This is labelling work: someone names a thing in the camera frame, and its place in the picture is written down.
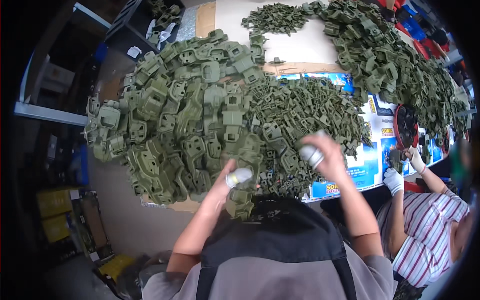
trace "yellow box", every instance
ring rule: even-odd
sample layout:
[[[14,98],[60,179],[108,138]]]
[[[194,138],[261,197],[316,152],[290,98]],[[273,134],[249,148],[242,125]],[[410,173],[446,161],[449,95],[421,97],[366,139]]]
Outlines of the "yellow box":
[[[42,221],[43,231],[47,236],[47,240],[50,243],[54,243],[58,240],[64,239],[70,235],[67,224],[67,214],[60,216],[54,216]]]
[[[71,211],[72,202],[70,200],[70,191],[75,190],[78,189],[62,188],[60,190],[48,190],[36,193],[36,201],[42,218]]]
[[[108,275],[112,277],[113,281],[117,282],[117,277],[122,270],[135,262],[134,258],[131,258],[125,254],[118,254],[112,258],[111,261],[101,266],[98,270],[102,275]]]

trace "gloved hand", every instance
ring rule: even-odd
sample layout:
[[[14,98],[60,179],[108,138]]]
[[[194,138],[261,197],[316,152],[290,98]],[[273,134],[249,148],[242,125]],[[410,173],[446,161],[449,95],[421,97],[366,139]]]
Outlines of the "gloved hand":
[[[395,195],[398,191],[404,191],[403,186],[403,176],[400,175],[394,168],[388,168],[385,172],[384,183],[387,188],[392,193],[392,196]]]
[[[418,174],[423,174],[427,169],[427,166],[423,162],[420,156],[420,152],[417,148],[410,146],[407,152],[405,152],[405,156],[410,159],[410,164],[418,172]]]
[[[323,160],[316,166],[327,180],[339,183],[343,180],[349,180],[350,177],[345,172],[345,156],[342,148],[327,134],[311,134],[304,136],[301,140],[303,144],[313,145],[324,155]]]
[[[216,179],[212,188],[208,191],[202,205],[213,204],[213,209],[221,207],[226,201],[230,190],[238,183],[245,182],[252,178],[252,172],[249,169],[237,168],[235,159],[230,159],[222,172]]]

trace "white label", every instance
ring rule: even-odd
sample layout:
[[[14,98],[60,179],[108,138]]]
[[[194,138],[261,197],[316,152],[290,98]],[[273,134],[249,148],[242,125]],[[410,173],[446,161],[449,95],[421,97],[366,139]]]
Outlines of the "white label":
[[[127,54],[133,57],[134,59],[137,58],[138,54],[140,53],[142,53],[142,51],[138,47],[130,47],[130,49],[128,49],[127,51]]]
[[[97,260],[100,259],[100,257],[98,256],[98,253],[95,251],[95,252],[93,252],[93,253],[90,253],[90,259],[91,259],[92,261],[97,261]]]
[[[78,190],[70,190],[70,200],[80,199]]]
[[[50,141],[48,142],[47,156],[50,159],[55,159],[55,151],[57,150],[57,137],[53,134],[50,135]]]

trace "striped shirt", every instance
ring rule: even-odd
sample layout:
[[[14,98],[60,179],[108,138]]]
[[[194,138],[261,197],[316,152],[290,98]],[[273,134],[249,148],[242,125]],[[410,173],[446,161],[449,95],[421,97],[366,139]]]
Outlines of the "striped shirt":
[[[452,265],[450,230],[460,221],[468,205],[451,190],[443,193],[410,193],[403,201],[405,233],[408,235],[395,258],[388,251],[387,216],[392,202],[377,213],[385,256],[393,259],[393,270],[420,288],[435,282]]]

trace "hand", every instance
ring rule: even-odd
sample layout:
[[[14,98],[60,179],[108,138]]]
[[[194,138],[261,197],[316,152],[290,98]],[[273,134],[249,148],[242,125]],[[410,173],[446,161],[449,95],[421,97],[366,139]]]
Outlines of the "hand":
[[[311,134],[302,138],[303,144],[310,144],[317,147],[324,155],[323,161],[317,166],[317,170],[329,181],[342,182],[349,178],[345,172],[345,156],[341,147],[326,134]]]
[[[208,201],[215,200],[216,202],[225,203],[227,201],[228,193],[230,192],[231,188],[227,186],[227,182],[225,181],[225,177],[230,174],[231,172],[235,171],[237,168],[237,162],[235,159],[228,160],[225,167],[218,175],[218,178],[215,180],[212,188],[208,191],[207,196],[205,199]]]
[[[400,175],[394,168],[388,168],[385,172],[384,183],[387,188],[392,193],[392,196],[395,195],[398,191],[404,191],[404,181],[403,176]]]
[[[415,171],[418,172],[419,175],[421,175],[425,172],[425,169],[427,168],[427,166],[425,165],[425,163],[421,159],[420,152],[418,151],[417,148],[414,148],[414,147],[410,146],[408,151],[405,152],[405,156],[408,159],[410,159],[410,164],[415,169]]]

